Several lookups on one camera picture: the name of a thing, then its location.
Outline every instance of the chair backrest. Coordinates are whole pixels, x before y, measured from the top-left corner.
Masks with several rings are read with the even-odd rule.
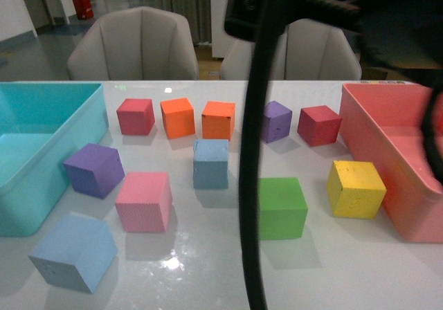
[[[221,63],[223,80],[247,80],[254,44],[235,39]],[[301,19],[288,25],[275,52],[272,80],[360,80],[361,67],[342,30]]]
[[[68,59],[72,80],[196,80],[187,19],[149,7],[97,20]]]

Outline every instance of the pink plastic bin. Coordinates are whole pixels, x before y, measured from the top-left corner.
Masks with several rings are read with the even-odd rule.
[[[382,206],[399,234],[443,243],[443,187],[426,162],[419,130],[430,92],[417,84],[344,84],[340,135],[355,160],[377,168],[387,188]]]

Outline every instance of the green cube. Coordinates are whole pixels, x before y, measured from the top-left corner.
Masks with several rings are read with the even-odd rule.
[[[302,236],[307,216],[305,196],[298,179],[263,178],[259,182],[260,239]]]

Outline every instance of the cube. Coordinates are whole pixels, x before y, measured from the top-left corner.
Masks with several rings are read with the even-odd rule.
[[[228,140],[200,139],[194,142],[195,189],[228,188]]]
[[[172,193],[166,172],[130,172],[116,199],[123,229],[161,233],[168,229]]]
[[[201,114],[204,139],[231,140],[235,125],[235,103],[208,101]]]
[[[291,130],[292,110],[276,101],[271,101],[264,108],[262,140],[275,142],[289,135]]]
[[[93,293],[116,253],[106,222],[64,215],[29,259],[48,284]]]
[[[335,143],[340,129],[341,116],[328,106],[302,108],[297,132],[309,146]]]
[[[125,177],[118,151],[98,144],[87,144],[63,166],[75,191],[101,199]]]
[[[160,106],[168,139],[195,134],[194,108],[187,98],[162,101]]]
[[[259,180],[260,239],[302,237],[307,204],[295,177]]]
[[[372,219],[386,193],[373,163],[334,161],[327,180],[327,194],[335,217]]]
[[[117,118],[123,135],[149,135],[155,123],[152,99],[126,99]]]

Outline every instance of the wooden floor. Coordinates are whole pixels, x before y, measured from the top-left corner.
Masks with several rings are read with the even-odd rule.
[[[200,80],[220,80],[220,65],[222,59],[212,57],[212,49],[207,45],[195,47],[195,54],[199,63]]]

